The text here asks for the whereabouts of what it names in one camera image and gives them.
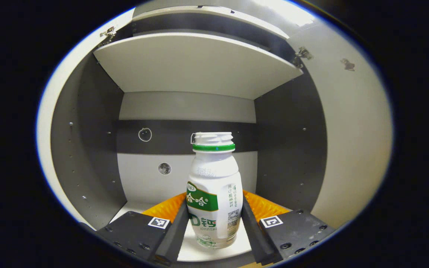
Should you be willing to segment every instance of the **sticker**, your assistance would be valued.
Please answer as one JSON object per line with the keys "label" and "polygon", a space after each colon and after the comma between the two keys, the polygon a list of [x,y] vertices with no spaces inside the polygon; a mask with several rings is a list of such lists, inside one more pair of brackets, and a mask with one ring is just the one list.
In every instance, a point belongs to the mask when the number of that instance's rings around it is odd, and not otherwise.
{"label": "sticker", "polygon": [[218,210],[218,197],[199,190],[196,185],[188,182],[186,184],[186,204],[204,211],[216,211]]}
{"label": "sticker", "polygon": [[279,217],[277,216],[261,219],[261,222],[264,224],[264,227],[266,228],[283,224],[281,219],[279,219]]}
{"label": "sticker", "polygon": [[170,220],[167,220],[167,219],[153,217],[153,219],[150,221],[150,223],[148,225],[150,225],[152,227],[165,229],[168,226],[169,222],[170,222]]}

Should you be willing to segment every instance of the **screw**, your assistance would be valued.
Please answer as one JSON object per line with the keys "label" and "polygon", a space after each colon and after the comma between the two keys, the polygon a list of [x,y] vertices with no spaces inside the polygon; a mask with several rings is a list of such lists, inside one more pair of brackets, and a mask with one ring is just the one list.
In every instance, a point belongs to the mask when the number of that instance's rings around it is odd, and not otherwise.
{"label": "screw", "polygon": [[143,243],[140,243],[140,247],[141,247],[141,248],[143,248],[143,249],[145,249],[146,251],[149,251],[149,250],[150,250],[150,246],[145,245],[145,244],[143,244]]}
{"label": "screw", "polygon": [[305,249],[305,248],[300,248],[300,249],[296,250],[296,251],[294,252],[294,254],[298,254],[299,252],[303,251],[304,249]]}
{"label": "screw", "polygon": [[286,244],[282,244],[281,246],[280,246],[280,248],[281,249],[286,249],[286,248],[290,248],[292,246],[292,244],[291,243],[286,243]]}

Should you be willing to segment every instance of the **qr code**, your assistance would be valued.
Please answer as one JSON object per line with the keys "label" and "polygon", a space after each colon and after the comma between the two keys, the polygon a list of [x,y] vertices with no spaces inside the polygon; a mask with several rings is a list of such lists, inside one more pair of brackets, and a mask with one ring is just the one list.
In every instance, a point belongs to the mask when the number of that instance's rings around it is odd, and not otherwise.
{"label": "qr code", "polygon": [[228,213],[228,221],[236,219],[239,216],[239,209]]}
{"label": "qr code", "polygon": [[228,229],[236,227],[237,223],[238,223],[238,220],[234,220],[234,221],[228,222]]}

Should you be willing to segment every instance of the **plastic bottle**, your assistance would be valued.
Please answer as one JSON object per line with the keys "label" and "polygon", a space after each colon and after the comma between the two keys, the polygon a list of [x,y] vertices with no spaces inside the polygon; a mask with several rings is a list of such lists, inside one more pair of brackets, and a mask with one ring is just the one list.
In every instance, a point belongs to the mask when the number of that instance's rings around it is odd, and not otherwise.
{"label": "plastic bottle", "polygon": [[186,204],[197,242],[225,248],[235,242],[243,206],[243,187],[232,155],[231,132],[197,132],[186,185]]}

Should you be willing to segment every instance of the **white floor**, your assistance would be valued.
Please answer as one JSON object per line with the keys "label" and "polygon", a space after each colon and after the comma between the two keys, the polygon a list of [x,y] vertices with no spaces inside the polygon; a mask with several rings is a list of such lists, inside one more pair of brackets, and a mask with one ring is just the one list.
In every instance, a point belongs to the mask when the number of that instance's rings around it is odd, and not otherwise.
{"label": "white floor", "polygon": [[[115,215],[112,221],[116,220],[118,217],[124,215],[124,213],[128,211],[141,213],[150,207],[153,207],[154,205],[156,204],[127,202],[124,207],[122,207]],[[217,259],[240,255],[248,251],[251,251],[251,245],[249,244],[242,219],[240,220],[236,241],[231,246],[221,249],[207,249],[199,246],[196,242],[191,222],[188,221],[182,247],[180,249],[180,253],[178,254],[178,261],[214,261]]]}

